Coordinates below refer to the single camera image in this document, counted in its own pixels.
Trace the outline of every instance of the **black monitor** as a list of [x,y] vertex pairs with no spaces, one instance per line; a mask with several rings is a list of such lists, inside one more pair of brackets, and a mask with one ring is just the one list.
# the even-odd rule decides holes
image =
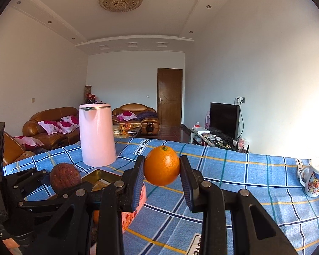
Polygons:
[[210,125],[213,134],[223,134],[232,139],[237,138],[239,128],[240,106],[234,104],[210,103]]

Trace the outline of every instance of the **metal screw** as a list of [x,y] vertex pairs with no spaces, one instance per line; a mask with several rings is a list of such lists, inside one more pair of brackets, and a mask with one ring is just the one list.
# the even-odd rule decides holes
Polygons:
[[120,187],[123,187],[124,186],[124,182],[122,180],[117,180],[114,185],[117,187],[117,188],[120,188]]
[[202,181],[201,185],[202,185],[203,187],[205,187],[205,188],[209,188],[209,187],[212,185],[212,183],[210,183],[210,182],[207,181],[207,180],[204,180],[204,181]]
[[79,197],[82,197],[83,195],[85,195],[85,190],[84,189],[76,190],[75,194]]
[[248,197],[249,196],[249,191],[247,189],[241,189],[240,190],[240,194],[244,197]]

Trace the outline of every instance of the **wall outlet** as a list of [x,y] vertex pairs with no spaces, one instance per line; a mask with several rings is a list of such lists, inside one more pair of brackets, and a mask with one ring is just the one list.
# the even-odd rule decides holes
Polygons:
[[240,102],[242,101],[242,104],[245,103],[245,97],[236,97],[236,103],[240,104]]

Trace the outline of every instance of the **mug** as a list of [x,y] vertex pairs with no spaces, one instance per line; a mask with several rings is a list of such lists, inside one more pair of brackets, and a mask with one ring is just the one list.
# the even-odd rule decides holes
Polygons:
[[[306,177],[306,182],[302,180],[301,174],[309,169],[309,173]],[[309,197],[317,197],[319,195],[319,158],[313,158],[310,161],[310,165],[302,169],[300,173],[300,183],[305,186],[305,193]]]

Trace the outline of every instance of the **pink floral pillow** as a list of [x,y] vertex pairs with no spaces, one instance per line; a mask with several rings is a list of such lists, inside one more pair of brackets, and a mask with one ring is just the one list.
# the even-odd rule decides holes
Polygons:
[[136,118],[137,118],[137,116],[134,113],[132,113],[131,111],[124,111],[123,113],[117,115],[117,119],[119,121],[129,121],[129,120],[133,120]]
[[17,136],[14,137],[14,139],[19,143],[19,145],[29,145],[29,146],[43,146],[44,143],[41,142],[40,140],[33,138],[33,137],[28,137],[28,136]]
[[41,125],[43,129],[46,130],[48,135],[62,132],[61,127],[57,124],[57,122],[41,121],[38,124]]
[[72,123],[69,123],[66,121],[59,121],[57,124],[61,127],[61,132],[63,134],[67,134],[72,131],[75,131],[77,128],[77,125],[73,125]]
[[79,127],[79,120],[76,116],[70,115],[70,116],[62,117],[61,120],[74,125],[76,128]]

